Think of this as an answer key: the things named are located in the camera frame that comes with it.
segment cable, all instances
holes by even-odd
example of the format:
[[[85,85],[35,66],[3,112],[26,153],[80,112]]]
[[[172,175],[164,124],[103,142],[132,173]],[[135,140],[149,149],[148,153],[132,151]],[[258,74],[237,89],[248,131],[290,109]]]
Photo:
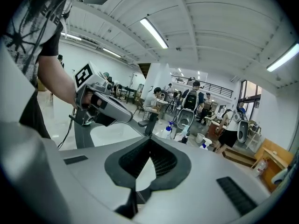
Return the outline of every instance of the cable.
[[[75,114],[75,108],[73,108],[73,111],[72,111],[72,116]],[[69,135],[70,133],[70,130],[71,130],[71,125],[73,124],[73,120],[71,119],[71,122],[70,122],[70,125],[69,125],[69,129],[66,133],[66,136],[64,137],[64,140],[57,146],[58,149],[60,149],[62,147],[62,145],[64,144],[64,141],[66,140],[67,136]]]

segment black vent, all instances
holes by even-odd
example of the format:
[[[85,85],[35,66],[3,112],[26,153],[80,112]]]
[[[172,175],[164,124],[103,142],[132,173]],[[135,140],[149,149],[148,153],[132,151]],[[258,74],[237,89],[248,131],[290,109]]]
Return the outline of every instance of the black vent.
[[[216,181],[241,216],[256,208],[255,202],[230,177],[223,177]]]

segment bottle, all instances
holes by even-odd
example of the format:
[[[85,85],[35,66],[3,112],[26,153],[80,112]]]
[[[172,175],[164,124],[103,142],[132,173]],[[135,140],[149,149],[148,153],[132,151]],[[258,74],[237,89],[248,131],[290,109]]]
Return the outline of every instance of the bottle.
[[[161,138],[169,139],[169,140],[170,140],[170,133],[171,133],[171,127],[170,127],[170,126],[167,126],[167,127],[163,130],[162,135],[161,135]]]
[[[163,130],[163,132],[161,134],[161,138],[171,140],[170,134],[171,134],[171,131],[172,131],[172,125],[173,125],[173,122],[169,121],[169,125]]]
[[[262,159],[259,161],[259,163],[256,165],[256,167],[253,170],[253,176],[258,177],[263,173],[263,171],[267,168],[267,161]]]
[[[206,141],[203,140],[203,143],[201,144],[201,146],[199,148],[202,148],[204,150],[208,150],[207,147],[206,147]]]
[[[185,125],[185,128],[182,131],[182,137],[185,137],[188,133],[189,125]]]

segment person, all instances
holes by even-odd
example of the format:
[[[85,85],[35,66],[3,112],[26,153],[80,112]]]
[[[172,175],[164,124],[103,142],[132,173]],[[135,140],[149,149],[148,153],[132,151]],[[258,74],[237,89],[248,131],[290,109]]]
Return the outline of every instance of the person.
[[[117,98],[117,93],[118,93],[119,89],[120,90],[122,89],[122,85],[119,84],[118,80],[116,80],[116,81],[114,81],[114,86],[113,86],[113,96],[115,98]]]
[[[246,110],[243,108],[243,106],[244,106],[244,102],[243,101],[241,101],[240,103],[239,103],[239,109],[245,114],[246,113]]]
[[[62,62],[63,56],[61,54],[58,55],[57,59],[59,60],[60,64],[62,65],[62,68],[64,68],[64,63]]]
[[[108,80],[108,78],[109,78],[110,75],[109,75],[108,72],[104,72],[104,73],[103,73],[103,76],[105,77],[106,80]]]
[[[38,75],[50,92],[77,107],[74,101],[74,81],[66,74],[57,59],[59,38],[63,30],[62,22],[65,23],[70,14],[71,0],[18,1],[22,3],[18,4],[19,7],[11,15],[6,32],[2,36],[7,51],[34,87],[37,87]],[[51,18],[43,29],[49,15]],[[37,93],[36,89],[19,122],[35,129],[43,138],[50,139],[37,102]],[[92,92],[86,93],[83,103],[90,104],[92,95]]]
[[[223,119],[219,125],[219,128],[215,130],[216,135],[220,134],[223,126],[226,124],[227,128],[224,130],[217,140],[215,153],[223,153],[227,147],[233,147],[237,141],[238,123],[233,120],[234,111],[227,109],[223,114]]]
[[[187,84],[188,84],[188,85],[191,85],[191,83],[192,83],[192,78],[190,77],[190,78],[188,79]]]
[[[148,112],[159,113],[160,107],[157,106],[157,96],[161,95],[161,93],[162,90],[160,87],[156,87],[153,93],[149,93],[143,103],[143,109]],[[157,123],[160,125],[162,124],[162,122],[159,121],[158,118]]]
[[[209,110],[212,107],[212,99],[211,99],[211,94],[210,93],[206,93],[206,100],[204,102],[204,108],[201,111],[201,115],[200,115],[200,119],[197,120],[197,122],[201,123],[201,121],[205,118],[205,116],[207,116]]]
[[[172,83],[169,83],[168,84],[168,88],[167,88],[167,90],[165,90],[167,93],[173,93],[174,92],[174,89],[173,89],[173,87],[172,87]]]
[[[200,82],[199,82],[199,81],[194,81],[194,82],[193,82],[192,89],[198,91],[198,90],[199,90],[199,87],[200,87]],[[180,100],[181,103],[182,103],[183,99],[187,96],[189,90],[190,90],[190,89],[184,91],[184,93],[183,93],[183,95],[182,95],[182,98],[181,98],[181,100]],[[199,106],[200,106],[200,107],[204,107],[204,94],[203,94],[202,92],[200,92],[200,93],[198,94],[198,106],[197,106],[197,108],[195,109],[194,114],[196,114],[197,109],[198,109]]]

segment white t-shirt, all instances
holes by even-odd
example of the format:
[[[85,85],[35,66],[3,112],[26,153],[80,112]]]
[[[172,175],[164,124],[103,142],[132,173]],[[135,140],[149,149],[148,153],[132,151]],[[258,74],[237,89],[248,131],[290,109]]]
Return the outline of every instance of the white t-shirt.
[[[229,111],[226,113],[226,115],[228,116],[228,123],[229,125],[227,126],[226,130],[229,130],[229,131],[238,131],[238,123],[236,123],[232,117],[234,115],[234,111]]]

